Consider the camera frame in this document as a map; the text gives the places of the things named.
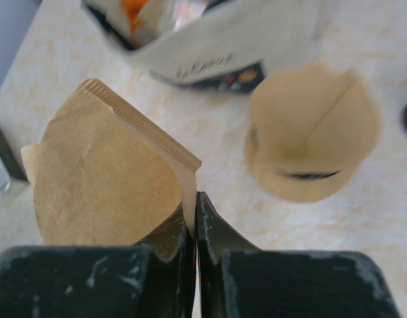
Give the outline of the brown paper coffee filter stack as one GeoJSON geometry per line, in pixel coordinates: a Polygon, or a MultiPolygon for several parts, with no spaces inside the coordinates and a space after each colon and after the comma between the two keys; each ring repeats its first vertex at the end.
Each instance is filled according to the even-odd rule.
{"type": "Polygon", "coordinates": [[[21,150],[47,245],[128,245],[176,210],[195,233],[201,161],[98,79],[21,150]]]}

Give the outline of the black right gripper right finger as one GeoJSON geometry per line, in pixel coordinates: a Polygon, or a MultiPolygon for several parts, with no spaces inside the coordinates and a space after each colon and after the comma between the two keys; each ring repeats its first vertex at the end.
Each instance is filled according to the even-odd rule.
{"type": "Polygon", "coordinates": [[[398,317],[383,273],[356,251],[262,250],[200,192],[196,206],[203,317],[398,317]]]}

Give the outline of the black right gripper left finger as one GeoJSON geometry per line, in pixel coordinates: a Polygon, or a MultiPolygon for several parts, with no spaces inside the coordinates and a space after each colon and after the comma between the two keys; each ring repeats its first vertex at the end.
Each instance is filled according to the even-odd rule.
{"type": "Polygon", "coordinates": [[[0,317],[190,317],[194,240],[178,207],[131,246],[0,254],[0,317]]]}

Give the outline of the wooden dripper stand disc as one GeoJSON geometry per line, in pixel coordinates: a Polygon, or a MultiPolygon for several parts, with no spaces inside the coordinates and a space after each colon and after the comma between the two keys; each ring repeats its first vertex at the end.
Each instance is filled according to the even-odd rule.
{"type": "Polygon", "coordinates": [[[273,176],[272,174],[268,174],[267,177],[259,178],[253,173],[249,164],[248,168],[265,190],[272,193],[275,197],[298,203],[320,201],[332,196],[345,187],[357,171],[357,167],[354,166],[330,178],[305,181],[282,178],[281,176],[273,176]]]}

